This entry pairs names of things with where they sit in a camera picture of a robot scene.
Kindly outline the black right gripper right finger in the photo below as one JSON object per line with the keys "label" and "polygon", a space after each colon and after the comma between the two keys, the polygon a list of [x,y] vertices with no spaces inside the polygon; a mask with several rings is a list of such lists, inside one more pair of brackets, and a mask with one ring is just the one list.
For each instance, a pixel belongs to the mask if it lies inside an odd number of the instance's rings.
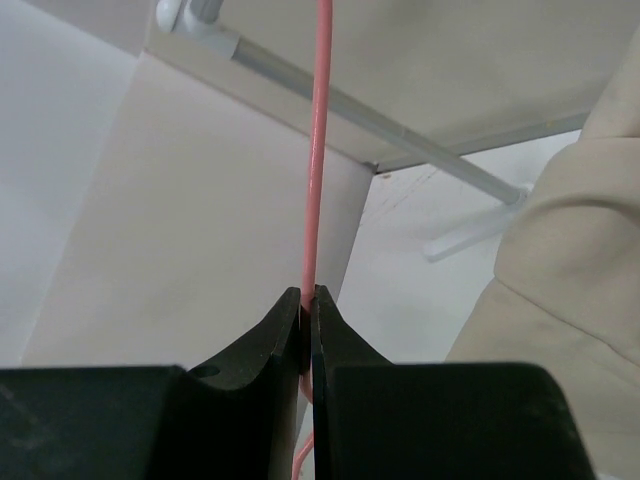
{"label": "black right gripper right finger", "polygon": [[591,479],[565,396],[528,363],[395,364],[312,304],[319,479]]}

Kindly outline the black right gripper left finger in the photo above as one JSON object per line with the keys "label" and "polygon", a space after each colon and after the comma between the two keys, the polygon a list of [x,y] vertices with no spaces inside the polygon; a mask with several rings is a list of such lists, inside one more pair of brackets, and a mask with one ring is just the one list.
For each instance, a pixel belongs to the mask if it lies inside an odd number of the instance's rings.
{"label": "black right gripper left finger", "polygon": [[287,479],[300,292],[192,369],[5,369],[5,479]]}

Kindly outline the beige cargo trousers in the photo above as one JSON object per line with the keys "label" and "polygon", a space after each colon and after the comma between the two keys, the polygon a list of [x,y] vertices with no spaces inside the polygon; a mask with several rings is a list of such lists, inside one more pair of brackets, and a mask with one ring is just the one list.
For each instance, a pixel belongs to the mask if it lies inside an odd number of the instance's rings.
{"label": "beige cargo trousers", "polygon": [[639,49],[504,233],[449,361],[527,361],[563,387],[596,468],[639,475]]}

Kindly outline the pink wire hanger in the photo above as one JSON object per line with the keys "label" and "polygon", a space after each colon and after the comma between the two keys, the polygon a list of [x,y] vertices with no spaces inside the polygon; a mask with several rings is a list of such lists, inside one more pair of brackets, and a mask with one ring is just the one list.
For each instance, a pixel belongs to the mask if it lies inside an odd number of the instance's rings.
{"label": "pink wire hanger", "polygon": [[319,221],[330,96],[332,29],[333,2],[330,0],[319,1],[317,3],[309,175],[304,221],[301,302],[299,308],[299,331],[301,339],[299,391],[308,402],[313,401],[310,353],[311,306],[316,285]]}

